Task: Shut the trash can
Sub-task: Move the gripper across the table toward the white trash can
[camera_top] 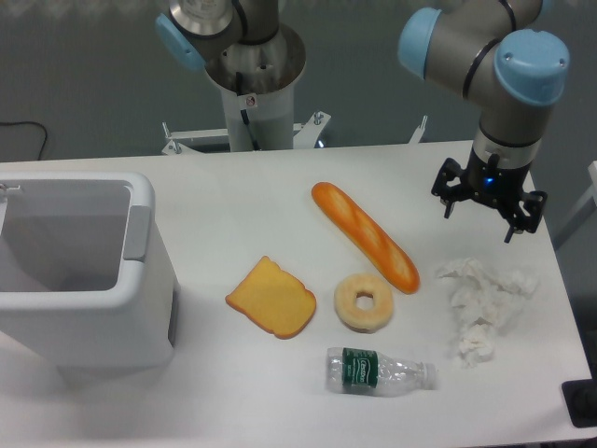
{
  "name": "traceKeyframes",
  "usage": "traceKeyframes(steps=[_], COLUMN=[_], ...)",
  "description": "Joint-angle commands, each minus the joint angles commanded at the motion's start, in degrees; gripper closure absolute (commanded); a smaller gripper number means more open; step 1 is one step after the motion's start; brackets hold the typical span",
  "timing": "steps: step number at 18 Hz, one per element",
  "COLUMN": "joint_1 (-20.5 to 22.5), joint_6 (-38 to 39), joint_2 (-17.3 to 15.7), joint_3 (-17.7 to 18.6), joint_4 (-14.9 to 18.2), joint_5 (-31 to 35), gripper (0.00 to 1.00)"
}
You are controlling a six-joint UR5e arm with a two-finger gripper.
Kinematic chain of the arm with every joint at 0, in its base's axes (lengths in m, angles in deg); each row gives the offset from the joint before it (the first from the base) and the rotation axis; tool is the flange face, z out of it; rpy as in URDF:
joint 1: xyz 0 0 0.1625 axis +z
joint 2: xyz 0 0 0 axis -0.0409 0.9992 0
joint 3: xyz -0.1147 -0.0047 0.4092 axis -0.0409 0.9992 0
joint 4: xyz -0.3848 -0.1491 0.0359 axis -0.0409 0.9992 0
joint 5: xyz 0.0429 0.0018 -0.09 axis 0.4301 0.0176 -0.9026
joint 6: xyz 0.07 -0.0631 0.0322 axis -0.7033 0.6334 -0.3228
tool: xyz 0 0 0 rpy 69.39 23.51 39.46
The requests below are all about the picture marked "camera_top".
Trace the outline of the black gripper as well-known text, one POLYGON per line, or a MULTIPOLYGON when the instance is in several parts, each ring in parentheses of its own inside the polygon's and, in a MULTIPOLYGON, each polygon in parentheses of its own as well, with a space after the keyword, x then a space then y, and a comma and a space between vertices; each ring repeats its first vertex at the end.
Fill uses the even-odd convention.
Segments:
POLYGON ((514 234, 535 233, 543 217, 548 194, 545 191, 525 191, 524 181, 530 171, 527 163, 517 168, 503 168, 501 158, 492 154, 483 160, 474 148, 464 169, 456 160, 447 158, 440 167, 431 193, 444 205, 444 217, 449 218, 456 203, 474 201, 497 208, 506 206, 509 228, 504 242, 514 234))

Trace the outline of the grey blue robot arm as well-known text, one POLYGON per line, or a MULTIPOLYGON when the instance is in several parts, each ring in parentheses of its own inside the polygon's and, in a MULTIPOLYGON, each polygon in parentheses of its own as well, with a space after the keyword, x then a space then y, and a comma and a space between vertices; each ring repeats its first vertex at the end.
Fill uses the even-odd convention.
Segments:
MULTIPOLYGON (((453 12, 425 7, 407 21, 397 58, 482 112, 466 166, 446 160, 432 187, 447 209, 471 200, 496 210, 510 233, 534 232, 547 196, 523 188, 569 51, 532 23, 542 1, 467 1, 453 12)), ((299 35, 274 1, 172 1, 155 29, 186 69, 219 88, 234 151, 295 148, 294 87, 306 64, 299 35)))

